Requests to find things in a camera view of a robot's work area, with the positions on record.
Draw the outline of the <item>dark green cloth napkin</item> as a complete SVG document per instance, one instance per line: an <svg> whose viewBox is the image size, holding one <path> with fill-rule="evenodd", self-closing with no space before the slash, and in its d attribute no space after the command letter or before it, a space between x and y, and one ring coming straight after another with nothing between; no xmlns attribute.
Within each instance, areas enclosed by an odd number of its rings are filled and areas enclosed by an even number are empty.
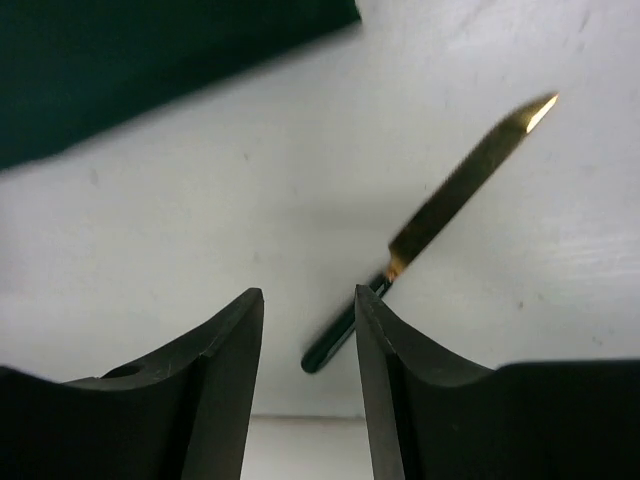
<svg viewBox="0 0 640 480"><path fill-rule="evenodd" d="M352 1L5 1L1 166L59 154L359 21Z"/></svg>

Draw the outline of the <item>gold knife green handle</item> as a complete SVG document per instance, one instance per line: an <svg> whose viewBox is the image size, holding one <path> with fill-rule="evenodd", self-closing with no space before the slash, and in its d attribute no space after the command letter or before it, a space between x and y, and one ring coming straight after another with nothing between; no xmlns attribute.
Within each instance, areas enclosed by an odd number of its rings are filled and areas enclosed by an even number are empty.
<svg viewBox="0 0 640 480"><path fill-rule="evenodd" d="M382 298L556 105L557 91L531 98L502 116L388 243L388 262L365 285Z"/></svg>

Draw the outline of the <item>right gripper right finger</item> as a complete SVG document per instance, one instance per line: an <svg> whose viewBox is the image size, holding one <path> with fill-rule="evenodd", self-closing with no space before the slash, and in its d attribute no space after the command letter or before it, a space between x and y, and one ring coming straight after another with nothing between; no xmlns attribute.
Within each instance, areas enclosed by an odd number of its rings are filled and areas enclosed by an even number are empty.
<svg viewBox="0 0 640 480"><path fill-rule="evenodd" d="M366 286L355 316L376 478L638 477L637 360L493 370L405 323Z"/></svg>

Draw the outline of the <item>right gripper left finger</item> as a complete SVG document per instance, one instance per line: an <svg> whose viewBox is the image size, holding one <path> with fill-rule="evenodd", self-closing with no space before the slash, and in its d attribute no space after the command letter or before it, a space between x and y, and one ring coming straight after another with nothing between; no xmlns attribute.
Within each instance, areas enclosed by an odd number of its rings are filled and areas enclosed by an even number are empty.
<svg viewBox="0 0 640 480"><path fill-rule="evenodd" d="M5 479L237 479L261 353L264 298L101 377L1 370Z"/></svg>

